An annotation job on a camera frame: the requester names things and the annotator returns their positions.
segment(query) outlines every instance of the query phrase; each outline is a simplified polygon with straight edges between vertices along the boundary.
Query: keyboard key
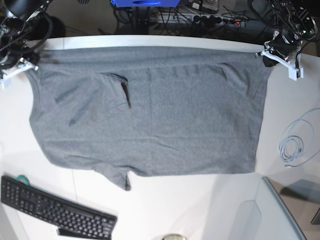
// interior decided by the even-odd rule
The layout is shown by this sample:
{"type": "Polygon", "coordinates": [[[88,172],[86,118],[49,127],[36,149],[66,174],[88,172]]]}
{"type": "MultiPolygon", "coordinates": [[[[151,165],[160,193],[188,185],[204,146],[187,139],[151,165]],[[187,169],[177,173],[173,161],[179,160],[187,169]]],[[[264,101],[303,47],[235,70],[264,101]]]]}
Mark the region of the keyboard key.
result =
{"type": "Polygon", "coordinates": [[[113,227],[113,225],[111,225],[110,223],[102,223],[101,224],[102,226],[104,226],[104,227],[107,227],[107,228],[112,228],[113,227]]]}
{"type": "Polygon", "coordinates": [[[114,223],[115,223],[115,220],[113,220],[111,218],[108,220],[108,224],[114,224],[114,223]]]}

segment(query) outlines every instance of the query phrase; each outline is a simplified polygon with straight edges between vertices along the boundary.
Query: power strip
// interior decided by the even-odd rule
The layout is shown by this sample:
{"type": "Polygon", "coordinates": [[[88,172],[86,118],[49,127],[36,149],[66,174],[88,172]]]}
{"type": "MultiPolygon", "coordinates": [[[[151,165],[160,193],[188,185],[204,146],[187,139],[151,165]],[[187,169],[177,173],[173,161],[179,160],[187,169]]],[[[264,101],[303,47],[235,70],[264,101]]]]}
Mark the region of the power strip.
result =
{"type": "MultiPolygon", "coordinates": [[[[162,16],[160,13],[153,15],[150,19],[150,22],[152,23],[163,23],[167,22],[168,24],[191,24],[194,20],[195,16],[203,17],[206,16],[207,18],[210,18],[211,16],[214,16],[215,18],[220,18],[221,22],[217,22],[215,24],[216,27],[227,25],[228,28],[246,28],[248,30],[255,30],[255,31],[261,31],[264,29],[265,25],[257,20],[250,20],[246,17],[240,19],[240,18],[233,18],[228,16],[222,16],[220,14],[195,14],[195,13],[183,13],[183,16],[179,13],[171,12],[170,14],[168,12],[162,12],[162,16]]],[[[267,27],[265,29],[266,32],[273,33],[275,29],[267,27]]]]}
{"type": "MultiPolygon", "coordinates": [[[[201,14],[201,15],[199,15],[199,14],[195,14],[195,13],[183,13],[183,16],[185,16],[185,17],[183,17],[179,13],[171,12],[169,14],[168,12],[163,12],[162,16],[163,16],[164,22],[166,23],[168,21],[168,24],[185,24],[185,21],[188,24],[191,24],[191,22],[194,20],[195,16],[207,17],[207,18],[214,16],[215,18],[219,18],[218,19],[219,22],[216,23],[216,26],[223,26],[225,24],[229,24],[230,26],[233,25],[235,28],[244,28],[246,26],[246,22],[248,21],[248,19],[246,17],[244,17],[242,19],[240,19],[240,18],[235,19],[233,17],[222,16],[219,14],[201,14]]],[[[162,16],[160,13],[157,15],[157,22],[158,23],[163,22],[162,16]]]]}

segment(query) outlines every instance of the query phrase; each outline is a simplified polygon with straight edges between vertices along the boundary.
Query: black cable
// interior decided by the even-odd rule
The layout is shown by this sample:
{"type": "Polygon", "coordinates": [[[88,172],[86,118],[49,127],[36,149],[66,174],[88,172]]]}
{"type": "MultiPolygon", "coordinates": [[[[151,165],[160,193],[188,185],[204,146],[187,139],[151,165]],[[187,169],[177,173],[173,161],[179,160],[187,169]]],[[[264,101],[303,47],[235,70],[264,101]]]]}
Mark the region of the black cable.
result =
{"type": "Polygon", "coordinates": [[[246,10],[243,10],[243,11],[232,11],[232,10],[230,10],[229,8],[227,8],[226,6],[222,6],[222,7],[223,7],[225,10],[227,10],[227,12],[228,12],[228,13],[223,13],[223,14],[221,14],[221,16],[223,16],[223,17],[229,18],[228,16],[226,16],[226,14],[229,14],[229,16],[230,16],[231,19],[236,20],[235,16],[233,15],[233,14],[236,14],[236,16],[239,16],[239,17],[241,18],[241,19],[240,19],[241,22],[248,22],[249,20],[250,20],[250,21],[254,20],[254,19],[246,16],[246,10]]]}
{"type": "Polygon", "coordinates": [[[76,28],[74,28],[74,27],[72,27],[72,26],[67,26],[67,25],[65,25],[65,27],[66,27],[67,29],[69,29],[71,32],[78,33],[78,34],[84,34],[84,35],[90,36],[89,33],[84,32],[84,31],[81,31],[81,30],[79,30],[79,29],[76,29],[76,28]]]}
{"type": "Polygon", "coordinates": [[[168,22],[169,22],[170,14],[171,14],[171,7],[169,8],[169,14],[168,14],[168,18],[167,18],[166,22],[165,22],[165,19],[164,19],[163,14],[162,14],[161,8],[159,7],[158,10],[159,10],[159,12],[160,12],[160,15],[161,15],[161,18],[162,18],[162,22],[163,22],[163,28],[162,28],[162,30],[161,30],[161,32],[160,32],[159,35],[162,35],[162,33],[164,32],[164,30],[166,30],[166,33],[167,33],[167,34],[170,34],[170,35],[171,35],[171,33],[169,32],[169,30],[168,30],[168,28],[167,28],[167,24],[168,24],[168,22]]]}
{"type": "Polygon", "coordinates": [[[120,23],[122,24],[129,24],[130,23],[130,20],[129,21],[126,21],[126,20],[123,20],[123,19],[120,19],[119,17],[123,18],[123,16],[121,15],[121,10],[116,10],[116,9],[113,9],[113,15],[114,17],[116,18],[117,21],[119,21],[120,23]]]}
{"type": "Polygon", "coordinates": [[[42,44],[44,44],[44,42],[50,38],[52,32],[53,32],[53,29],[54,29],[54,22],[52,21],[51,17],[46,13],[44,12],[43,13],[43,17],[48,21],[48,30],[45,34],[45,36],[43,37],[43,39],[41,39],[37,44],[35,44],[34,46],[32,47],[28,47],[26,49],[14,49],[14,48],[9,48],[9,51],[14,53],[14,54],[29,54],[31,52],[33,52],[34,50],[36,50],[37,48],[39,48],[42,44]]]}
{"type": "Polygon", "coordinates": [[[134,25],[134,14],[133,12],[130,12],[129,9],[126,9],[125,10],[128,18],[130,19],[130,24],[131,24],[131,29],[132,29],[132,32],[135,30],[135,25],[134,25]]]}
{"type": "Polygon", "coordinates": [[[270,26],[270,23],[273,21],[273,19],[275,18],[275,16],[277,16],[276,14],[273,15],[273,17],[271,18],[271,20],[264,26],[264,28],[262,29],[262,31],[258,34],[258,36],[256,36],[256,38],[253,40],[253,42],[257,41],[262,34],[264,34],[265,30],[267,29],[267,27],[270,26]]]}
{"type": "Polygon", "coordinates": [[[176,10],[176,12],[178,14],[180,14],[182,17],[184,17],[185,19],[187,19],[190,23],[193,23],[193,21],[191,21],[189,18],[187,18],[185,15],[183,15],[181,12],[178,11],[178,9],[176,10]]]}
{"type": "MultiPolygon", "coordinates": [[[[250,9],[250,11],[255,15],[255,17],[257,19],[259,19],[260,22],[262,22],[263,24],[265,25],[268,25],[269,23],[263,18],[261,17],[261,15],[254,9],[252,3],[254,2],[255,0],[248,0],[247,1],[247,5],[248,5],[248,8],[250,9]]],[[[281,26],[279,24],[275,24],[275,25],[272,25],[273,28],[280,28],[281,26]]]]}
{"type": "Polygon", "coordinates": [[[300,51],[298,51],[295,55],[295,68],[296,69],[299,69],[300,68],[300,64],[299,64],[299,60],[298,60],[298,56],[302,53],[302,50],[309,44],[309,43],[318,43],[320,41],[320,38],[318,40],[311,40],[311,41],[308,41],[305,45],[303,45],[300,49],[300,51]]]}
{"type": "Polygon", "coordinates": [[[180,20],[183,21],[184,24],[185,24],[187,27],[190,27],[190,26],[189,26],[189,24],[187,23],[187,21],[186,21],[184,18],[179,17],[179,16],[177,15],[177,13],[178,13],[178,8],[175,8],[175,15],[173,16],[173,18],[176,19],[176,20],[178,21],[178,23],[179,23],[179,27],[180,27],[179,36],[180,36],[180,35],[181,35],[181,30],[182,30],[182,28],[183,28],[180,20]]]}
{"type": "Polygon", "coordinates": [[[216,32],[216,31],[218,31],[218,30],[220,30],[220,29],[227,28],[227,26],[229,26],[229,24],[230,24],[230,23],[224,24],[224,25],[222,25],[222,26],[220,26],[220,27],[218,27],[218,28],[215,28],[215,29],[209,31],[208,34],[210,35],[210,34],[213,34],[214,32],[216,32]]]}
{"type": "Polygon", "coordinates": [[[3,46],[2,48],[0,48],[0,52],[2,52],[3,50],[5,50],[7,47],[11,46],[12,44],[14,44],[15,42],[19,41],[20,39],[23,39],[25,36],[27,36],[29,34],[29,32],[25,32],[24,34],[22,34],[21,36],[19,36],[18,38],[16,38],[15,40],[9,42],[7,45],[3,46]]]}

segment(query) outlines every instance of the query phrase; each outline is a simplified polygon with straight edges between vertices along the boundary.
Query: electronic device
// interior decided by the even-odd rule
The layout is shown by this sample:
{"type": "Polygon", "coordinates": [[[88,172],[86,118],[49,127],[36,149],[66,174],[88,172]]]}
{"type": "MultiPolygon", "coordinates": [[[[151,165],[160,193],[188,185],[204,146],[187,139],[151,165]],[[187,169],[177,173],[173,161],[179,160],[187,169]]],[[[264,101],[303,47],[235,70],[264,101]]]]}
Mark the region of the electronic device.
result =
{"type": "Polygon", "coordinates": [[[117,222],[116,216],[70,202],[9,176],[1,178],[1,202],[56,225],[73,237],[110,240],[117,222]]]}
{"type": "Polygon", "coordinates": [[[186,5],[208,14],[216,14],[219,10],[219,0],[188,0],[186,5]]]}

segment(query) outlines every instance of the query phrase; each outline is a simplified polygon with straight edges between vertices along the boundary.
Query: green tape roll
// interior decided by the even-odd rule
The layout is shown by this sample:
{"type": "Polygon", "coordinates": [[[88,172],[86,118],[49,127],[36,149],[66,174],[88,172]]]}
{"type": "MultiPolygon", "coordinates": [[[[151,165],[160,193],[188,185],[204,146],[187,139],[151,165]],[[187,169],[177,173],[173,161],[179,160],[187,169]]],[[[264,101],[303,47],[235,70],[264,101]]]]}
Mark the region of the green tape roll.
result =
{"type": "Polygon", "coordinates": [[[15,180],[17,180],[18,182],[23,183],[23,184],[25,184],[27,186],[30,185],[30,182],[29,182],[28,178],[25,175],[19,175],[15,180]]]}

